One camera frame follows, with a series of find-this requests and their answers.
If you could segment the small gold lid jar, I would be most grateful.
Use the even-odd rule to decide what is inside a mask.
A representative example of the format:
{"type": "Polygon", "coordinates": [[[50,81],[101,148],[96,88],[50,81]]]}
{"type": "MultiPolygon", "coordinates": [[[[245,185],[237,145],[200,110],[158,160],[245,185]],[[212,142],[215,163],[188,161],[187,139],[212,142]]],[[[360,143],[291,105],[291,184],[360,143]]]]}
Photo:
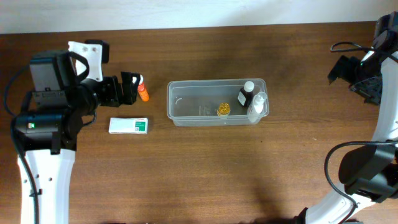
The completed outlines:
{"type": "Polygon", "coordinates": [[[231,107],[228,103],[221,103],[216,110],[218,116],[228,116],[231,112],[231,107]]]}

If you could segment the white spray bottle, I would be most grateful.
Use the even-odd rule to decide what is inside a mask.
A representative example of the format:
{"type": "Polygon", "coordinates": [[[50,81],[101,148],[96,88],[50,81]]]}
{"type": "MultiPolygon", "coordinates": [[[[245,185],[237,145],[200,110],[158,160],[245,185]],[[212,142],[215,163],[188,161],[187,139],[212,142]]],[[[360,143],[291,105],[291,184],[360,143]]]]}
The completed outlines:
{"type": "Polygon", "coordinates": [[[267,94],[263,91],[254,95],[252,102],[248,108],[248,120],[251,123],[255,123],[263,117],[262,111],[265,107],[266,100],[267,100],[267,94]]]}

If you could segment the dark brown syrup bottle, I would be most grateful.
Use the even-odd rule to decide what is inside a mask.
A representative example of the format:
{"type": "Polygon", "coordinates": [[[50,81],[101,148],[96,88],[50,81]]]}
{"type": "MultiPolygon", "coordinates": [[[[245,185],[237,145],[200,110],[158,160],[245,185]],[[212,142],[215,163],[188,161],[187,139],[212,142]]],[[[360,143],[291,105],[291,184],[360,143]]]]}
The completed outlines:
{"type": "Polygon", "coordinates": [[[248,107],[253,98],[254,83],[252,81],[247,81],[243,87],[240,89],[238,94],[239,104],[243,107],[248,107]]]}

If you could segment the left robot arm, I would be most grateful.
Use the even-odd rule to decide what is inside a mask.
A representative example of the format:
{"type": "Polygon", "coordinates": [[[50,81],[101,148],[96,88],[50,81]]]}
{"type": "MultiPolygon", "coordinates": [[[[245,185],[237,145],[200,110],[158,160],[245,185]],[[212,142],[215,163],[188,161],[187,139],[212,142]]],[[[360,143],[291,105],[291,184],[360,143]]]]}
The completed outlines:
{"type": "Polygon", "coordinates": [[[29,63],[34,89],[11,121],[22,181],[21,223],[68,223],[69,188],[83,117],[100,105],[136,101],[138,73],[103,81],[89,78],[89,62],[68,50],[35,54],[29,63]]]}

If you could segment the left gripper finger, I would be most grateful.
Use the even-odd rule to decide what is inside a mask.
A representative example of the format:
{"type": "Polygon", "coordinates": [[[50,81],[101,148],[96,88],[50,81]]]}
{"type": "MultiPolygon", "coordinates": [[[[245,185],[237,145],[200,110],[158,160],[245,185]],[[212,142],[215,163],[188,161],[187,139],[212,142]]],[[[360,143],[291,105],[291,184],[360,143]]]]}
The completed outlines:
{"type": "Polygon", "coordinates": [[[134,83],[123,83],[123,104],[133,105],[137,97],[137,85],[134,83]]]}
{"type": "Polygon", "coordinates": [[[124,84],[141,84],[141,75],[139,73],[121,72],[121,78],[124,84]]]}

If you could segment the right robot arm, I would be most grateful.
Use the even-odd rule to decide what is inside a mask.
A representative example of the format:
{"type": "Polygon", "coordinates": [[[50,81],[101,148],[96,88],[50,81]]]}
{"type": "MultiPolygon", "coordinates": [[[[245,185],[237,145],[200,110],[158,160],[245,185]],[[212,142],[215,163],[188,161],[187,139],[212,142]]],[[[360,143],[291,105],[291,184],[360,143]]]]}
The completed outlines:
{"type": "Polygon", "coordinates": [[[332,188],[318,204],[304,208],[292,223],[349,223],[360,210],[397,198],[397,12],[380,17],[373,43],[331,52],[363,51],[362,59],[341,56],[328,74],[340,78],[366,103],[379,106],[376,129],[370,141],[350,141],[326,155],[324,173],[332,188]]]}

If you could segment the white green medicine box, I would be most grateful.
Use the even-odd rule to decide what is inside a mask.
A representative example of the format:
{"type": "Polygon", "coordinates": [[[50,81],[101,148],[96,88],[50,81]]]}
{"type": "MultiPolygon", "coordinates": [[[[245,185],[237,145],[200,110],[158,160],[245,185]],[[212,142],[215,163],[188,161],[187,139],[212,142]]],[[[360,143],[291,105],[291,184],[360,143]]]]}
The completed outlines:
{"type": "Polygon", "coordinates": [[[147,118],[111,118],[108,132],[110,134],[147,134],[147,118]]]}

